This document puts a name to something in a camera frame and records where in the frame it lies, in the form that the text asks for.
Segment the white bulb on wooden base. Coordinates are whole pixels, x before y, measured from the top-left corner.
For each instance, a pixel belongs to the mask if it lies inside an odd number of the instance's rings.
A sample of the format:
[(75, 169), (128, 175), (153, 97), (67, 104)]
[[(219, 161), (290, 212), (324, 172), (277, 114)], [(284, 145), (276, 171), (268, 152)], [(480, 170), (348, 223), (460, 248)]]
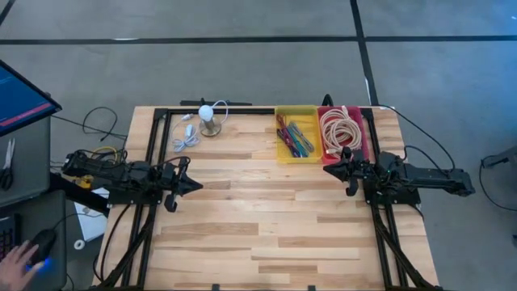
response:
[(202, 105), (199, 108), (200, 133), (205, 137), (215, 137), (221, 131), (221, 123), (214, 118), (214, 111), (211, 106)]

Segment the red plastic bin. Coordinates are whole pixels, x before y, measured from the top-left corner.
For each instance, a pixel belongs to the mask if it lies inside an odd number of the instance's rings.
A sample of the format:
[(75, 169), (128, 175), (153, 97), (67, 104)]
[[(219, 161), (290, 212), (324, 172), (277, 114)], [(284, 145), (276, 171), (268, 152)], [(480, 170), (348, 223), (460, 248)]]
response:
[(340, 159), (343, 147), (361, 150), (369, 157), (367, 131), (359, 107), (327, 107), (317, 109), (322, 141), (322, 163), (325, 165)]

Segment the white paper sheet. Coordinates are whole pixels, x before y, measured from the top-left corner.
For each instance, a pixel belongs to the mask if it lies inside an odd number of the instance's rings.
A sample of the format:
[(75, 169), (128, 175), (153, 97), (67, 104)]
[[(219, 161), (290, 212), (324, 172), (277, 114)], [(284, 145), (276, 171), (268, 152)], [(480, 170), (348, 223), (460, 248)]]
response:
[(104, 234), (107, 227), (107, 218), (103, 214), (77, 202), (74, 203), (74, 207), (78, 214), (78, 221), (85, 242)]

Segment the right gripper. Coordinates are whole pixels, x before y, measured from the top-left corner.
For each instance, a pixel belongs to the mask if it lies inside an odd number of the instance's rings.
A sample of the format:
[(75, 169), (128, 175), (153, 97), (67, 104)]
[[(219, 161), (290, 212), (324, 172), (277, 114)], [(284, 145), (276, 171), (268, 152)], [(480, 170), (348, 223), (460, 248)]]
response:
[(359, 189), (359, 180), (367, 177), (368, 163), (366, 161), (341, 160), (323, 167), (324, 171), (340, 181), (347, 181), (347, 196), (354, 196)]

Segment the computer monitor blue screen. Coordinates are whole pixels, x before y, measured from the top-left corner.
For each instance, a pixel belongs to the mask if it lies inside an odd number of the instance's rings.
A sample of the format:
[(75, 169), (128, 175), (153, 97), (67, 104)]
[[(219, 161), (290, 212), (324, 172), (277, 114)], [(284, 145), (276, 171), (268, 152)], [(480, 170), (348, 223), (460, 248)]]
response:
[(62, 110), (62, 106), (0, 60), (0, 137)]

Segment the grey stand leg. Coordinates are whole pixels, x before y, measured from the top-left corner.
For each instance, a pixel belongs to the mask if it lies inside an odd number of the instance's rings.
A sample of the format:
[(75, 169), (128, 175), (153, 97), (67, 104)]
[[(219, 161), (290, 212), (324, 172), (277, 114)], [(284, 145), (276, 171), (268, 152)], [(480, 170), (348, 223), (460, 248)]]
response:
[(498, 154), (486, 156), (481, 160), (481, 168), (492, 168), (503, 163), (509, 163), (517, 169), (517, 145)]

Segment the black computer mouse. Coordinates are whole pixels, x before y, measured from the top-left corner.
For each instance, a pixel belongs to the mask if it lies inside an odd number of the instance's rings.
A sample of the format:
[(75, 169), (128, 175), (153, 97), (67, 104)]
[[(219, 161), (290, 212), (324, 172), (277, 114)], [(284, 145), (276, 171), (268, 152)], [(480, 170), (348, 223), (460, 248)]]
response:
[(56, 239), (57, 233), (54, 229), (41, 230), (31, 240), (31, 245), (37, 246), (37, 249), (29, 259), (29, 264), (34, 266), (37, 263), (44, 262), (49, 257)]

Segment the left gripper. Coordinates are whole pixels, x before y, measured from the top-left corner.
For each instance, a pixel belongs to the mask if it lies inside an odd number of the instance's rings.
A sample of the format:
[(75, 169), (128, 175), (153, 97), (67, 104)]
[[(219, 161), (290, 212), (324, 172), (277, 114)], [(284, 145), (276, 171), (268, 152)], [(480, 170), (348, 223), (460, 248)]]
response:
[[(162, 172), (162, 183), (164, 189), (170, 191), (169, 194), (166, 195), (164, 200), (164, 207), (169, 213), (175, 213), (177, 209), (177, 202), (175, 200), (176, 197), (176, 173), (175, 173), (175, 165), (171, 163), (167, 163)], [(180, 175), (180, 195), (184, 196), (190, 192), (194, 192), (200, 190), (204, 187), (203, 184), (196, 182), (192, 178), (190, 178), (186, 172), (183, 172)]]

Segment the black keyboard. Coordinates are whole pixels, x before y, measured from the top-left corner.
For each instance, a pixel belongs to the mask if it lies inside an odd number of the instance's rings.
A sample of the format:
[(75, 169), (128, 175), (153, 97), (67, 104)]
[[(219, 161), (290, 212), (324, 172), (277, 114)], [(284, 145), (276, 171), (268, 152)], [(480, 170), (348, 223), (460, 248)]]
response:
[(21, 241), (21, 217), (15, 213), (0, 218), (0, 262)]

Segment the grey desk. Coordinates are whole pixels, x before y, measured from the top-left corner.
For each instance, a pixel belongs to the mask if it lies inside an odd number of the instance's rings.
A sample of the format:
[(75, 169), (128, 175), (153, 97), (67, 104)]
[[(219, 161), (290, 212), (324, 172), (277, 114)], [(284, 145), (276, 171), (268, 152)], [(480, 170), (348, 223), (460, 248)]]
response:
[(0, 137), (0, 169), (8, 141), (15, 140), (13, 182), (8, 190), (0, 189), (0, 253), (5, 253), (2, 232), (8, 228), (14, 231), (13, 246), (43, 230), (56, 237), (27, 291), (61, 291), (67, 282), (65, 193), (50, 188), (50, 127), (46, 117)]

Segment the yellow plastic bin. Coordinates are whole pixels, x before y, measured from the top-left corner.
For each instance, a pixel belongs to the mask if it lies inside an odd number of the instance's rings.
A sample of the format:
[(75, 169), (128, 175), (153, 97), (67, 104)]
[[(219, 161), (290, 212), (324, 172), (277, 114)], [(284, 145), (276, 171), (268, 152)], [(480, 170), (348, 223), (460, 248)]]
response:
[(322, 160), (316, 106), (278, 106), (275, 126), (278, 162), (319, 163)]

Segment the person's hand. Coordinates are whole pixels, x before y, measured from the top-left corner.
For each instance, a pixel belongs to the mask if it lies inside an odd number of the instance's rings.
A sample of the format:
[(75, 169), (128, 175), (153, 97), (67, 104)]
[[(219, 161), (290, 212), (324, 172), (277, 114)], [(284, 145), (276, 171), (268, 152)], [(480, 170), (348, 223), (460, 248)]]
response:
[(44, 266), (43, 262), (33, 265), (29, 271), (26, 266), (39, 246), (29, 246), (29, 242), (14, 247), (0, 262), (0, 291), (24, 291), (34, 275)]

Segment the black aluminium table frame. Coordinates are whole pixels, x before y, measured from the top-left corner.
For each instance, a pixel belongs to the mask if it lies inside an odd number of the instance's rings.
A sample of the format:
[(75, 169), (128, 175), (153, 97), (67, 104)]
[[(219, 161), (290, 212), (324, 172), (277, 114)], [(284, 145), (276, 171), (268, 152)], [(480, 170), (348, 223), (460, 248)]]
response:
[(354, 196), (319, 162), (281, 163), (275, 113), (222, 112), (222, 132), (185, 150), (202, 188), (155, 209), (147, 241), (116, 286), (144, 290), (382, 290), (394, 254), (375, 233), (368, 191)]

